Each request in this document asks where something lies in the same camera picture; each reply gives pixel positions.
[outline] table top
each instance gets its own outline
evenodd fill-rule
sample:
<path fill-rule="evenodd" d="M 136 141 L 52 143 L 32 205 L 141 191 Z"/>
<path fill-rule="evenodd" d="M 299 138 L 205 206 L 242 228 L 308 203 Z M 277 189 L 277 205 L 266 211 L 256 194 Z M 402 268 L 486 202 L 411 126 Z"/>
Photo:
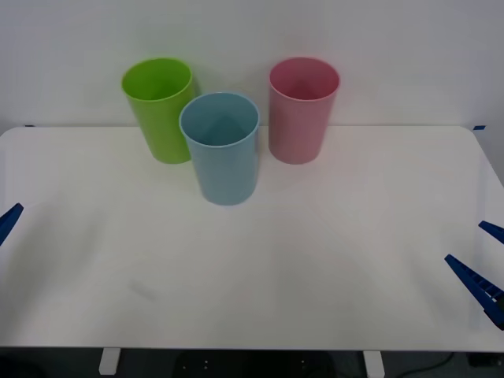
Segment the table top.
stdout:
<path fill-rule="evenodd" d="M 330 127 L 286 165 L 261 128 L 243 204 L 200 194 L 138 128 L 0 138 L 0 345 L 504 351 L 447 263 L 504 287 L 504 190 L 459 127 Z"/>

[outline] plastic cup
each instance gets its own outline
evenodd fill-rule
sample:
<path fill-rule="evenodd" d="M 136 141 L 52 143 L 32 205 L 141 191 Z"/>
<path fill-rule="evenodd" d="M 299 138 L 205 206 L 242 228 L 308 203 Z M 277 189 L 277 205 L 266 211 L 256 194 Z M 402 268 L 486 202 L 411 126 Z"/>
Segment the plastic cup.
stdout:
<path fill-rule="evenodd" d="M 269 150 L 280 161 L 303 164 L 321 152 L 339 75 L 329 63 L 293 57 L 269 74 Z"/>
<path fill-rule="evenodd" d="M 259 110 L 246 96 L 204 94 L 180 114 L 203 197 L 217 205 L 236 205 L 258 181 Z"/>
<path fill-rule="evenodd" d="M 164 163 L 191 159 L 179 116 L 195 97 L 192 72 L 183 61 L 156 58 L 131 67 L 122 88 L 152 155 Z"/>

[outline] pink cup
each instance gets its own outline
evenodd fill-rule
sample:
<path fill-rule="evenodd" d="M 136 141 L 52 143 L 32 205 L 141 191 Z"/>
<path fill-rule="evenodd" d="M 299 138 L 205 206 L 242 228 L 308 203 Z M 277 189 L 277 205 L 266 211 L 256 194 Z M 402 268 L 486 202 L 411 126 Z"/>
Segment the pink cup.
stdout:
<path fill-rule="evenodd" d="M 269 150 L 280 161 L 303 164 L 321 152 L 339 86 L 337 71 L 313 57 L 293 57 L 269 74 Z"/>

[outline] cup rim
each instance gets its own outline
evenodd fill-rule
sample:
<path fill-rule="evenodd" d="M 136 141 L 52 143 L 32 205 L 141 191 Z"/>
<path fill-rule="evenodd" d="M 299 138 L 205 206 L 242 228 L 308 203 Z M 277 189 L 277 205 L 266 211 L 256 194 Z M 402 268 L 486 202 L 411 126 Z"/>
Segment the cup rim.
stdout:
<path fill-rule="evenodd" d="M 211 146 L 209 144 L 200 143 L 197 140 L 192 139 L 189 135 L 186 134 L 186 132 L 182 128 L 182 116 L 186 112 L 187 108 L 193 102 L 196 102 L 197 100 L 199 100 L 201 98 L 212 96 L 212 95 L 234 95 L 234 96 L 238 96 L 238 97 L 241 97 L 241 98 L 247 100 L 254 107 L 255 113 L 258 115 L 258 121 L 255 123 L 254 128 L 252 129 L 252 131 L 247 136 L 241 138 L 240 140 L 237 140 L 236 142 L 230 143 L 230 144 L 224 144 L 222 146 Z M 234 91 L 219 91 L 219 92 L 212 92 L 212 93 L 201 94 L 198 97 L 195 97 L 192 100 L 190 100 L 185 105 L 185 107 L 182 109 L 182 112 L 180 112 L 180 115 L 179 115 L 179 128 L 180 128 L 180 131 L 182 132 L 182 135 L 184 136 L 184 138 L 189 139 L 192 143 L 197 144 L 199 146 L 203 146 L 205 148 L 220 149 L 220 148 L 228 148 L 228 147 L 236 146 L 237 144 L 240 144 L 240 143 L 244 142 L 245 140 L 251 138 L 252 135 L 254 135 L 255 132 L 257 131 L 257 129 L 259 128 L 259 122 L 260 122 L 260 120 L 261 120 L 261 114 L 259 113 L 259 108 L 255 104 L 255 102 L 253 102 L 248 96 L 245 96 L 244 94 L 241 94 L 239 92 L 234 92 Z"/>
<path fill-rule="evenodd" d="M 133 97 L 131 96 L 125 89 L 124 89 L 124 78 L 126 77 L 127 74 L 130 73 L 131 70 L 135 69 L 136 67 L 138 67 L 139 65 L 143 65 L 149 61 L 176 61 L 177 63 L 180 63 L 181 65 L 183 65 L 184 67 L 186 67 L 188 70 L 189 70 L 189 80 L 187 81 L 187 84 L 185 85 L 184 88 L 182 88 L 180 91 L 174 93 L 174 94 L 171 94 L 170 96 L 168 97 L 164 97 L 164 98 L 157 98 L 155 100 L 144 100 L 142 98 L 137 98 L 137 97 Z M 139 61 L 138 63 L 135 63 L 133 66 L 131 66 L 129 69 L 126 70 L 126 72 L 123 74 L 121 80 L 120 80 L 120 88 L 122 89 L 122 91 L 124 92 L 124 94 L 126 95 L 126 97 L 132 99 L 132 100 L 135 100 L 135 101 L 138 101 L 138 102 L 149 102 L 149 103 L 152 103 L 152 102 L 160 102 L 160 101 L 164 101 L 164 100 L 168 100 L 169 98 L 173 98 L 173 97 L 176 97 L 178 95 L 180 95 L 182 92 L 184 92 L 189 86 L 192 85 L 192 80 L 193 80 L 193 75 L 192 75 L 192 69 L 191 67 L 183 60 L 181 59 L 178 59 L 176 57 L 151 57 L 149 59 L 145 59 L 143 61 Z"/>
<path fill-rule="evenodd" d="M 303 99 L 300 99 L 300 98 L 295 98 L 295 97 L 287 96 L 286 94 L 284 94 L 284 93 L 280 92 L 279 90 L 277 90 L 275 88 L 275 86 L 273 85 L 273 83 L 271 82 L 271 75 L 273 73 L 273 70 L 276 67 L 278 67 L 279 65 L 285 63 L 286 61 L 293 61 L 293 60 L 296 60 L 296 59 L 307 59 L 307 60 L 310 60 L 310 61 L 319 61 L 320 63 L 323 63 L 323 64 L 327 65 L 332 71 L 334 71 L 334 73 L 336 74 L 336 77 L 338 78 L 338 85 L 336 85 L 336 88 L 334 89 L 334 91 L 332 91 L 330 94 L 327 94 L 324 97 L 313 98 L 313 99 L 310 99 L 310 100 L 303 100 Z M 331 64 L 329 64 L 325 60 L 320 59 L 318 57 L 288 57 L 287 59 L 283 59 L 282 61 L 279 61 L 278 63 L 276 63 L 271 68 L 271 70 L 269 71 L 268 79 L 269 79 L 269 87 L 272 88 L 278 95 L 280 95 L 280 96 L 282 96 L 284 98 L 287 98 L 287 99 L 289 99 L 291 101 L 297 101 L 297 102 L 316 102 L 316 101 L 325 100 L 326 98 L 329 98 L 329 97 L 333 96 L 337 92 L 337 90 L 339 89 L 339 85 L 341 84 L 341 77 L 339 76 L 338 71 Z"/>

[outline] table leg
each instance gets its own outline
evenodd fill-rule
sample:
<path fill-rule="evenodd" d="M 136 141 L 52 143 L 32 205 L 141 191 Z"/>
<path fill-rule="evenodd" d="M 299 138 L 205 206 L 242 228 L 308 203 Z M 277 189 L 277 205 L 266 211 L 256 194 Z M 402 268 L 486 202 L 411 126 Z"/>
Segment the table leg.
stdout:
<path fill-rule="evenodd" d="M 98 371 L 102 376 L 115 376 L 119 362 L 120 348 L 103 348 Z"/>
<path fill-rule="evenodd" d="M 384 378 L 384 363 L 379 350 L 364 350 L 365 370 L 368 378 Z"/>

